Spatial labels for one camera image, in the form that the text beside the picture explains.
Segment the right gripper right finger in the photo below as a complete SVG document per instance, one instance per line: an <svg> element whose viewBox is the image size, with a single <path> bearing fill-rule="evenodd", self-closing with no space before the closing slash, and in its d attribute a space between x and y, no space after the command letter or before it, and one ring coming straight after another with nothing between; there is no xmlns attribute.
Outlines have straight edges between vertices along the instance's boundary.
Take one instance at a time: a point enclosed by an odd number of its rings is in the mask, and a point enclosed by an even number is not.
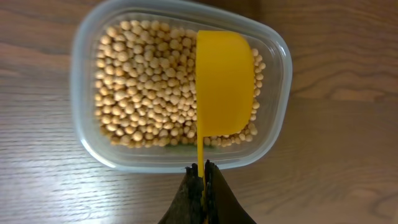
<svg viewBox="0 0 398 224"><path fill-rule="evenodd" d="M208 224L256 224L239 204L218 166L205 163Z"/></svg>

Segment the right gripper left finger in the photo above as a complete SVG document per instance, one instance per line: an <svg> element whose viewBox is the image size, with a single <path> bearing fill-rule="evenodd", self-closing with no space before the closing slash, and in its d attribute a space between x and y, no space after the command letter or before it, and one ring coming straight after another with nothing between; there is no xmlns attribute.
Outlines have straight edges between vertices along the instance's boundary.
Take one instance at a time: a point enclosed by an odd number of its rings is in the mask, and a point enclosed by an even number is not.
<svg viewBox="0 0 398 224"><path fill-rule="evenodd" d="M185 168L186 173L170 207L159 224L202 224L204 211L201 203L203 179L198 176L198 166Z"/></svg>

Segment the yellow plastic measuring scoop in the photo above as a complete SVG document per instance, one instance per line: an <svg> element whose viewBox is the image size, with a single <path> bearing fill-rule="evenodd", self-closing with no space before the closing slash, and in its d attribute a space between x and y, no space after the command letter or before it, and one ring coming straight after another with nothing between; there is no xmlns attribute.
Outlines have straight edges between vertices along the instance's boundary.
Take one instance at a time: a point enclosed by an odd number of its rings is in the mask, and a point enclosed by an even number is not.
<svg viewBox="0 0 398 224"><path fill-rule="evenodd" d="M198 176L205 177L203 138L234 134L251 116L254 62L246 39L230 31L200 30L195 61Z"/></svg>

